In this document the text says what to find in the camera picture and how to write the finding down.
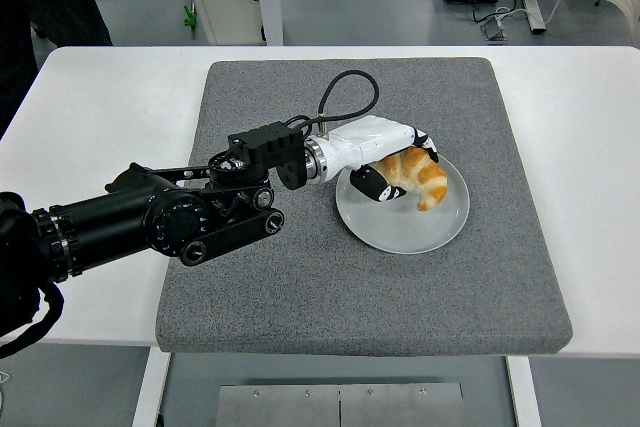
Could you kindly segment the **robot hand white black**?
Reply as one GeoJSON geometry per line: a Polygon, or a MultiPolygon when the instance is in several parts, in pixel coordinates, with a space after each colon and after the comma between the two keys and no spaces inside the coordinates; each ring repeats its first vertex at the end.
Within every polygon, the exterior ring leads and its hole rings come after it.
{"type": "Polygon", "coordinates": [[[437,206],[448,188],[431,138],[411,126],[366,116],[305,141],[307,180],[323,183],[349,171],[351,185],[384,202],[411,193],[421,211],[437,206]]]}

